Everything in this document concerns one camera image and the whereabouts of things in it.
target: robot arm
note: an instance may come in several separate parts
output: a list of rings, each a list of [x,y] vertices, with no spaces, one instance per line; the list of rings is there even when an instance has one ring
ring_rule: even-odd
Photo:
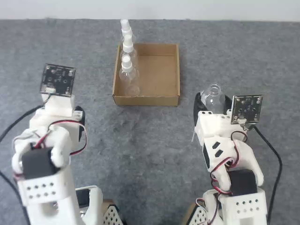
[[[12,167],[31,225],[103,224],[101,190],[76,190],[70,169],[70,155],[86,146],[78,150],[85,116],[73,106],[74,75],[74,68],[46,64],[41,93],[48,101],[13,140]]]
[[[205,107],[198,112],[195,133],[214,189],[203,194],[204,205],[196,202],[197,213],[188,224],[267,224],[265,192],[259,188],[263,184],[263,173],[253,150],[245,143],[247,130],[244,128],[249,118],[252,123],[258,122],[259,113],[253,114],[252,106],[258,107],[261,99],[262,96],[234,98],[226,114],[213,114]],[[201,215],[200,211],[205,212],[203,216],[207,220],[195,216]]]

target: black cable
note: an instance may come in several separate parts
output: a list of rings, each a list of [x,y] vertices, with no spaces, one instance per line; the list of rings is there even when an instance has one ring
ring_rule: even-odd
[[[8,134],[8,132],[18,123],[20,122],[21,120],[23,120],[26,116],[34,113],[37,109],[39,108],[42,108],[46,102],[48,102],[49,98],[51,97],[51,95],[49,95],[49,97],[46,99],[46,101],[44,101],[44,103],[42,105],[38,105],[37,107],[33,108],[33,109],[30,109],[28,110],[26,113],[24,113],[21,117],[19,117],[15,122],[13,122],[11,125],[9,125],[4,131],[3,133],[1,134],[0,136],[0,143],[2,142],[2,140],[4,139],[4,137]],[[30,221],[29,221],[29,218],[28,218],[28,214],[27,214],[27,211],[26,211],[26,208],[23,207],[23,203],[22,203],[22,200],[21,200],[21,196],[17,190],[17,188],[15,187],[15,185],[9,180],[9,178],[7,176],[4,175],[4,173],[0,170],[0,177],[3,178],[3,180],[12,188],[12,190],[14,191],[16,197],[18,198],[20,204],[22,205],[22,210],[23,210],[23,213],[24,213],[24,216],[25,216],[25,219],[26,219],[26,222],[28,225],[30,225]]]
[[[274,199],[275,199],[275,194],[276,194],[276,190],[277,190],[277,186],[280,180],[280,176],[281,176],[281,172],[282,172],[282,160],[281,157],[279,155],[279,153],[275,150],[275,148],[271,145],[271,143],[262,135],[262,133],[259,131],[259,129],[254,126],[255,131],[258,133],[258,135],[267,143],[267,145],[271,148],[271,150],[274,152],[274,154],[276,155],[278,162],[279,162],[279,170],[278,170],[278,174],[274,183],[274,187],[273,187],[273,191],[272,191],[272,196],[270,199],[270,204],[269,204],[269,213],[267,216],[267,222],[268,224],[270,224],[271,222],[271,215],[272,215],[272,210],[273,210],[273,205],[274,205]]]

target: gray carpet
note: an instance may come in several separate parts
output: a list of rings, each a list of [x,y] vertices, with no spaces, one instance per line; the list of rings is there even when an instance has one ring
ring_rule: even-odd
[[[87,150],[72,158],[77,187],[98,185],[129,225],[179,224],[196,197],[211,189],[193,133],[195,93],[218,82],[225,94],[265,95],[259,127],[282,156],[284,170],[272,225],[300,224],[300,24],[279,22],[132,21],[140,42],[180,43],[178,107],[119,107],[112,98],[117,20],[0,21],[0,124],[4,130],[41,103],[46,62],[77,68],[74,94],[86,111]],[[1,143],[0,169],[11,176],[11,140]],[[252,131],[267,201],[278,162]],[[0,181],[0,223],[24,225],[20,206]]]

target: perforated plastic part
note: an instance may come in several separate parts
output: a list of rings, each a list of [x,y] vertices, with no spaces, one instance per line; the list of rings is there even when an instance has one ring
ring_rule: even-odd
[[[207,212],[204,207],[197,207],[188,225],[207,225]]]
[[[50,203],[69,196],[72,184],[69,174],[67,166],[52,176],[18,181],[23,205]]]
[[[267,203],[265,192],[258,188],[258,193],[226,196],[219,198],[222,203],[223,220],[227,225],[240,225],[242,219],[251,219],[252,224],[266,225]]]
[[[108,207],[103,217],[104,225],[123,225],[121,218],[118,215],[117,208],[114,205]]]

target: circuit board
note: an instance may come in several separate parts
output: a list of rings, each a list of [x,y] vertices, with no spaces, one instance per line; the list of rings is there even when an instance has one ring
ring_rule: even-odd
[[[231,124],[258,123],[262,101],[262,95],[233,96]]]
[[[40,93],[71,97],[76,68],[46,64]]]

